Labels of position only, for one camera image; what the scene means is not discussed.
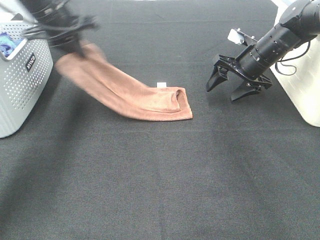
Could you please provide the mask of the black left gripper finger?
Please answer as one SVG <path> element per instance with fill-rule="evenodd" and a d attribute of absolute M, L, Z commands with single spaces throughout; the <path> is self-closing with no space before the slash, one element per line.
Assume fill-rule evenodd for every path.
<path fill-rule="evenodd" d="M 85 57 L 80 42 L 76 38 L 67 38 L 66 40 L 60 42 L 57 48 L 66 54 L 76 53 L 80 57 Z"/>

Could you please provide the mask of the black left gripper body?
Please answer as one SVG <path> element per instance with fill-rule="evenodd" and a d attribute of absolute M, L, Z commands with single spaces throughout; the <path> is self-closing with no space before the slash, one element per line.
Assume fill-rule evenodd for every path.
<path fill-rule="evenodd" d="M 93 16 L 73 15 L 68 9 L 40 9 L 37 11 L 37 38 L 48 41 L 56 47 L 68 38 L 75 38 L 81 45 L 81 33 L 96 29 L 98 24 Z"/>

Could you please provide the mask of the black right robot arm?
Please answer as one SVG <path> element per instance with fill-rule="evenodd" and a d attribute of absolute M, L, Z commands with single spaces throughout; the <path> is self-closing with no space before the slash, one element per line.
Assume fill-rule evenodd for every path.
<path fill-rule="evenodd" d="M 272 86 L 264 72 L 284 56 L 320 34 L 320 2 L 296 0 L 289 5 L 275 24 L 261 39 L 256 40 L 239 29 L 231 29 L 228 39 L 246 48 L 237 56 L 216 55 L 213 72 L 206 84 L 209 92 L 228 80 L 228 72 L 242 78 L 242 84 L 231 94 L 236 101 L 256 95 L 262 88 Z"/>

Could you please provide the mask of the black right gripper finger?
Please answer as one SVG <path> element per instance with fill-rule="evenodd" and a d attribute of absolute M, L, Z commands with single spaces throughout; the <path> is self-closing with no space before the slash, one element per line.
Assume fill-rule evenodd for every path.
<path fill-rule="evenodd" d="M 228 69 L 221 65 L 214 66 L 213 72 L 206 83 L 206 91 L 212 91 L 216 86 L 228 80 Z"/>
<path fill-rule="evenodd" d="M 261 92 L 261 85 L 254 85 L 243 81 L 231 94 L 231 101 L 234 102 L 244 97 L 258 95 Z"/>

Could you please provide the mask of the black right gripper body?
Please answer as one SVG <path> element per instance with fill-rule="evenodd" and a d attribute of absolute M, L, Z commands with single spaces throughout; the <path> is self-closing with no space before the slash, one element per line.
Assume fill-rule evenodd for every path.
<path fill-rule="evenodd" d="M 251 83 L 253 85 L 263 86 L 265 89 L 268 89 L 272 86 L 271 80 L 263 74 L 258 76 L 250 76 L 249 74 L 245 73 L 241 68 L 239 61 L 234 57 L 217 54 L 213 58 L 213 61 L 213 68 L 214 66 L 222 66 L 228 69 L 228 72 L 232 72 L 238 77 L 242 78 L 245 82 Z"/>

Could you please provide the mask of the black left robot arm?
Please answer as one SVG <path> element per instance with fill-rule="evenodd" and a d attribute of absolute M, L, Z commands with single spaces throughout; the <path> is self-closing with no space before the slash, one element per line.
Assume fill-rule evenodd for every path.
<path fill-rule="evenodd" d="M 81 32 L 97 27 L 93 16 L 74 15 L 67 0 L 22 0 L 21 3 L 36 21 L 22 32 L 24 38 L 46 40 L 49 46 L 62 52 L 85 56 Z"/>

